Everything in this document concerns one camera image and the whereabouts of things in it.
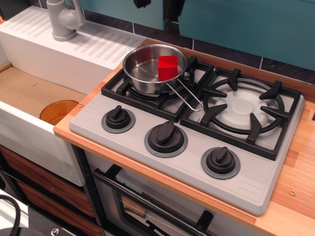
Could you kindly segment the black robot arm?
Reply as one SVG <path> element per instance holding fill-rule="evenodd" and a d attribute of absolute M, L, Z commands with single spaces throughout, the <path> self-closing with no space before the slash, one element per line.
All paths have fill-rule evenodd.
<path fill-rule="evenodd" d="M 151 0 L 133 0 L 137 8 L 146 7 L 151 4 Z M 163 20 L 175 21 L 181 16 L 185 0 L 164 0 L 163 7 Z"/>

